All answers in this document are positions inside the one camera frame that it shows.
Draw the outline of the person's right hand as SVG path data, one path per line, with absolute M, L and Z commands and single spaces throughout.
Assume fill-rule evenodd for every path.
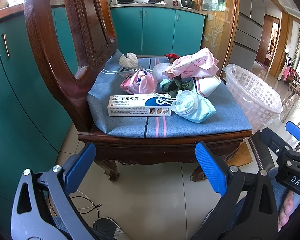
M 296 210 L 297 206 L 298 205 L 295 201 L 295 194 L 293 191 L 289 190 L 279 211 L 278 231 L 280 231 L 282 227 L 288 223 L 290 215 Z

